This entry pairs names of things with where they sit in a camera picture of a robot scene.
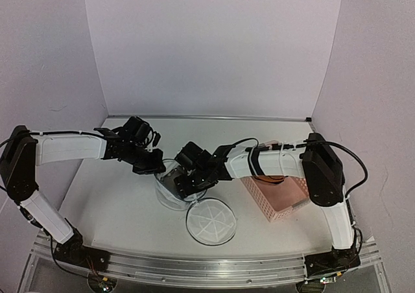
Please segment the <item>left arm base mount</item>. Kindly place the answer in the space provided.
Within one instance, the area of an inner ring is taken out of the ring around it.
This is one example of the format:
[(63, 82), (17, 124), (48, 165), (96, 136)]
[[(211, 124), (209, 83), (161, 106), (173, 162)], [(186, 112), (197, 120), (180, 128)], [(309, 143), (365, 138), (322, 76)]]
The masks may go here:
[(73, 235), (64, 243), (51, 243), (51, 254), (55, 262), (62, 262), (87, 268), (93, 275), (106, 272), (110, 261), (110, 252), (100, 248), (85, 246), (80, 232), (73, 228)]

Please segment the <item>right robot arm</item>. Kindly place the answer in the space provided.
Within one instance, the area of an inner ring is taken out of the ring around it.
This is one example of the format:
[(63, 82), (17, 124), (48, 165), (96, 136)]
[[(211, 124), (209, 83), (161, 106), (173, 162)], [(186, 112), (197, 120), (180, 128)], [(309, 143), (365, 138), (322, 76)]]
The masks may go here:
[[(340, 269), (350, 261), (355, 247), (348, 199), (350, 194), (368, 180), (368, 169), (350, 149), (327, 141), (321, 134), (310, 133), (297, 143), (256, 143), (246, 146), (242, 139), (218, 146), (214, 153), (188, 142), (175, 156), (184, 173), (174, 180), (182, 197), (208, 190), (220, 181), (245, 177), (283, 176), (303, 178), (309, 197), (325, 216), (332, 239), (326, 263)], [(339, 149), (351, 156), (361, 167), (363, 179), (346, 188), (343, 164), (335, 153)]]

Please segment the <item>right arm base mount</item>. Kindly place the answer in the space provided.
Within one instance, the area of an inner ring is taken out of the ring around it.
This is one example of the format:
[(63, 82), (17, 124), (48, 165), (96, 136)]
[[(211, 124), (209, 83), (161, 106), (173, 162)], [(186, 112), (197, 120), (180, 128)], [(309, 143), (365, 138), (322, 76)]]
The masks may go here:
[(317, 279), (359, 267), (361, 249), (362, 244), (355, 241), (351, 248), (346, 250), (332, 248), (329, 252), (306, 255), (304, 257), (305, 279)]

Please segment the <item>pink perforated plastic basket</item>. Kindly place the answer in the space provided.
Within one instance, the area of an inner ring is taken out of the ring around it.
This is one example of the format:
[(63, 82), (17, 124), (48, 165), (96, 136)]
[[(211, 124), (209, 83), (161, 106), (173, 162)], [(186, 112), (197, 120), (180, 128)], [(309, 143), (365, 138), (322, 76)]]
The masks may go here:
[[(241, 182), (269, 222), (275, 222), (302, 208), (309, 202), (309, 191), (299, 164), (290, 154), (273, 152), (276, 141), (246, 149), (248, 175)], [(253, 176), (284, 176), (281, 184), (269, 184)]]

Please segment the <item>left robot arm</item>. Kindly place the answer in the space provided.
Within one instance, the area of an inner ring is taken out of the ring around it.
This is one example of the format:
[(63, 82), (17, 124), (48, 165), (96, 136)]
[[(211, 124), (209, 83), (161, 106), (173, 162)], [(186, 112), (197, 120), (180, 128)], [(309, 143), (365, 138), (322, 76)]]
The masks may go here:
[(2, 190), (28, 220), (63, 244), (62, 255), (73, 265), (87, 259), (87, 251), (75, 238), (71, 223), (42, 189), (44, 166), (67, 161), (116, 160), (138, 175), (165, 171), (161, 134), (140, 117), (131, 116), (116, 128), (35, 131), (17, 125), (1, 142)]

